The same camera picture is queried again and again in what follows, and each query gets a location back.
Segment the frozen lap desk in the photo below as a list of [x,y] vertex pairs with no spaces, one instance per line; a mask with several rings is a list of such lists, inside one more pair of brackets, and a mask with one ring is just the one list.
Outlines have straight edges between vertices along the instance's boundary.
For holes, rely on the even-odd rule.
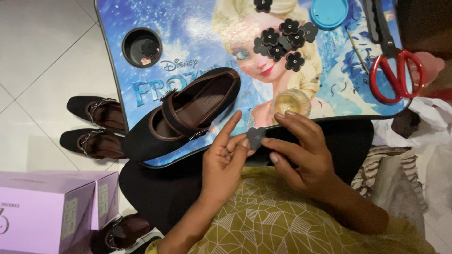
[[[369,39],[362,0],[347,0],[348,14],[338,27],[319,29],[313,43],[298,51],[306,62],[300,71],[253,52],[253,40],[269,27],[278,28],[286,18],[310,22],[310,0],[273,0],[270,13],[258,13],[253,0],[97,0],[95,5],[110,56],[119,98],[128,130],[154,108],[167,91],[183,89],[205,72],[218,67],[237,70],[241,89],[236,101],[213,123],[209,132],[178,150],[145,162],[159,168],[209,146],[224,123],[238,109],[242,120],[232,135],[249,127],[269,127],[271,103],[286,89],[303,91],[311,102],[311,119],[384,119],[402,111],[410,100],[383,104],[375,99],[365,72],[352,47],[348,28],[367,67],[381,46]],[[401,48],[392,0],[382,7],[395,45]],[[140,43],[159,43],[157,56],[142,58]],[[390,59],[396,73],[396,62]],[[394,98],[383,72],[377,74],[378,88]]]

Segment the striped fabric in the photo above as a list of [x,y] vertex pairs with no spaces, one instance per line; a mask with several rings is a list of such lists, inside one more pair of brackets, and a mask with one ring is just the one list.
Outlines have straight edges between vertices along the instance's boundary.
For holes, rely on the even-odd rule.
[[414,150],[410,147],[389,147],[389,146],[374,146],[370,149],[367,158],[359,169],[355,178],[352,181],[352,188],[357,190],[362,196],[369,197],[372,193],[372,187],[375,183],[375,177],[380,167],[380,162],[383,157],[391,157],[400,155],[402,157],[402,168],[410,181],[414,192],[416,193],[421,209],[423,212],[428,210],[428,205],[425,202],[422,194],[422,184],[419,182],[418,171],[416,167],[416,159]]

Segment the elsa illustration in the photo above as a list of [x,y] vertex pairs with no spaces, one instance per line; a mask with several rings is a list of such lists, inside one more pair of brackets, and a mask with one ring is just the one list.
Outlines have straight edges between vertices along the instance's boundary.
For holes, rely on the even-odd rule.
[[306,60],[299,72],[285,68],[285,57],[275,62],[253,51],[254,39],[260,37],[262,30],[272,27],[278,31],[280,23],[286,18],[303,25],[309,18],[307,10],[300,7],[297,0],[273,0],[268,14],[258,13],[255,7],[252,0],[217,0],[212,16],[212,29],[220,35],[224,49],[237,59],[240,69],[253,78],[253,85],[266,101],[250,110],[248,128],[275,124],[271,108],[273,99],[292,88],[301,90],[311,100],[310,118],[334,116],[331,107],[315,97],[322,72],[315,42],[306,42],[297,49]]

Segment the fingernail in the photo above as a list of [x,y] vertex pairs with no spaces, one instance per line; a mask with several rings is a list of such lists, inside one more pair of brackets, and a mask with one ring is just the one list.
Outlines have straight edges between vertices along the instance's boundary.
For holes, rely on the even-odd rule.
[[250,148],[250,141],[248,140],[248,138],[245,138],[245,139],[242,141],[242,146],[246,147],[247,149]]
[[285,112],[285,114],[286,114],[286,115],[289,115],[289,116],[294,116],[294,115],[295,115],[295,112],[290,111],[290,110],[287,110],[287,111]]
[[275,114],[275,117],[278,117],[278,118],[286,118],[286,116],[283,115],[283,114],[281,114],[280,112],[276,113],[276,114]]
[[275,153],[270,153],[270,159],[274,164],[276,164],[279,161],[278,155],[276,155]]

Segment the cup holder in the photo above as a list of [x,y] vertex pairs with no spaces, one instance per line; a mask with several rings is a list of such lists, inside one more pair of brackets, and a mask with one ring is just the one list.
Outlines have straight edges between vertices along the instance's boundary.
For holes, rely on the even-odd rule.
[[149,28],[135,28],[128,32],[122,41],[122,54],[137,68],[149,68],[156,64],[162,55],[162,41]]

